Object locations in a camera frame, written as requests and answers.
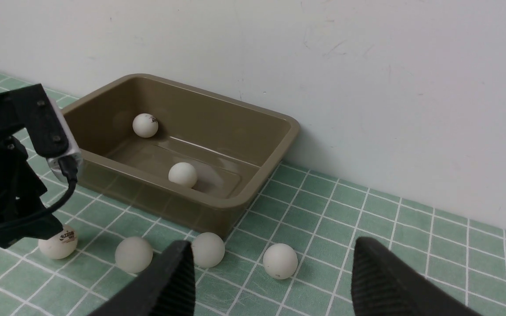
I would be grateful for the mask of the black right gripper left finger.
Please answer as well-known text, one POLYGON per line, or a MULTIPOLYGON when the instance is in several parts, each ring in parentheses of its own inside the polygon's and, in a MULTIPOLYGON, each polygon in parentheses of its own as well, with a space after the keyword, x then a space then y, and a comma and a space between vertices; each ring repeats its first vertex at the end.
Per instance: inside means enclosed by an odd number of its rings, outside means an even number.
POLYGON ((195 268, 191 242, 174 241, 92 316, 192 316, 195 268))

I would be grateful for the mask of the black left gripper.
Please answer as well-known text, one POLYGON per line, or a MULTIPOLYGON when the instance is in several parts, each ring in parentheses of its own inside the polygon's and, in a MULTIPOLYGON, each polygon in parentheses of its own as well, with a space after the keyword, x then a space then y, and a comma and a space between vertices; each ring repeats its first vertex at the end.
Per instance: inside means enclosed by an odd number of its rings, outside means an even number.
POLYGON ((0 139, 0 224, 45 210, 46 186, 28 164, 28 152, 14 136, 0 139))

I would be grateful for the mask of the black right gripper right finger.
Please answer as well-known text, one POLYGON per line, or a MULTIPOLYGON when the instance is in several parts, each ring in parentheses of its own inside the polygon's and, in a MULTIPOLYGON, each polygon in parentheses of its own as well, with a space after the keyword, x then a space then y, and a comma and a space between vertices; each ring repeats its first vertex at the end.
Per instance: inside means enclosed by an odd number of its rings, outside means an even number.
POLYGON ((370 237, 354 247, 351 297, 356 316, 477 316, 370 237))

